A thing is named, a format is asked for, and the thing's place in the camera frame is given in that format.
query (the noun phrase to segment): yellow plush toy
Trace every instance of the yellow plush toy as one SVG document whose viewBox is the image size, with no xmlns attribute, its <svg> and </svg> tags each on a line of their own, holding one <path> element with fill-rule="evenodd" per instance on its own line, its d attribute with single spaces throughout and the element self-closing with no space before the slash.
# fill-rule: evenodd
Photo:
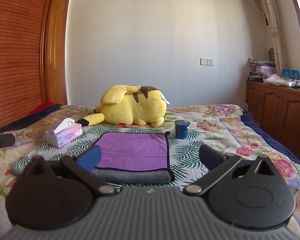
<svg viewBox="0 0 300 240">
<path fill-rule="evenodd" d="M 163 124 L 167 103 L 164 95 L 154 87 L 116 85 L 102 96 L 101 105 L 77 123 L 91 126 L 102 121 L 112 124 L 146 125 L 152 127 Z"/>
</svg>

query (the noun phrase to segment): electrical outlet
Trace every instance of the electrical outlet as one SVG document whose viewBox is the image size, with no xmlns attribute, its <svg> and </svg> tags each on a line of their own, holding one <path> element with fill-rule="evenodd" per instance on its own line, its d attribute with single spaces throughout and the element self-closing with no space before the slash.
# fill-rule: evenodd
<svg viewBox="0 0 300 240">
<path fill-rule="evenodd" d="M 200 59 L 200 65 L 207 66 L 208 65 L 208 59 L 207 58 L 201 58 Z"/>
<path fill-rule="evenodd" d="M 213 66 L 213 58 L 208 58 L 208 66 Z"/>
</svg>

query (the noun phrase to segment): cup lid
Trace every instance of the cup lid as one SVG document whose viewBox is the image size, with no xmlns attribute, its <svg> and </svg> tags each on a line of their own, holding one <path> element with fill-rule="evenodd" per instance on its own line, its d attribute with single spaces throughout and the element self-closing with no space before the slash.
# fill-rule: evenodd
<svg viewBox="0 0 300 240">
<path fill-rule="evenodd" d="M 176 121 L 174 121 L 174 123 L 176 125 L 185 125 L 185 126 L 189 126 L 190 125 L 190 122 L 187 121 L 187 120 L 176 120 Z"/>
</svg>

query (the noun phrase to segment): plush toy foot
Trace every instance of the plush toy foot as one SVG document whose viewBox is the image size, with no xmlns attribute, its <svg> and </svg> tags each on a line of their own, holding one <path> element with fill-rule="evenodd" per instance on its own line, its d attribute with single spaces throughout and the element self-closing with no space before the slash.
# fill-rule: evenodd
<svg viewBox="0 0 300 240">
<path fill-rule="evenodd" d="M 136 120 L 134 120 L 133 123 L 134 123 L 135 125 L 141 125 L 141 126 L 144 126 L 144 125 L 147 124 L 146 121 L 143 121 L 143 120 L 141 120 L 141 119 L 136 119 Z"/>
<path fill-rule="evenodd" d="M 162 125 L 163 122 L 164 122 L 164 118 L 161 117 L 161 118 L 155 120 L 154 122 L 152 122 L 151 127 L 158 127 L 158 126 Z"/>
<path fill-rule="evenodd" d="M 76 123 L 80 123 L 82 126 L 92 126 L 97 123 L 103 122 L 105 120 L 105 116 L 103 113 L 100 114 L 90 114 L 80 120 L 78 120 Z"/>
<path fill-rule="evenodd" d="M 97 106 L 95 109 L 93 109 L 93 112 L 94 112 L 95 114 L 101 113 L 101 111 L 100 111 L 100 106 Z"/>
</svg>

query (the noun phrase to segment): blue cup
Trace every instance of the blue cup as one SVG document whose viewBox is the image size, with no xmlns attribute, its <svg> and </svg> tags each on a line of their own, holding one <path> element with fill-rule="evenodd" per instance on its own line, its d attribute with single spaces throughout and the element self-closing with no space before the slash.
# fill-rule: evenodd
<svg viewBox="0 0 300 240">
<path fill-rule="evenodd" d="M 176 126 L 176 137 L 178 139 L 185 139 L 188 135 L 190 122 L 186 120 L 176 120 L 174 124 Z"/>
</svg>

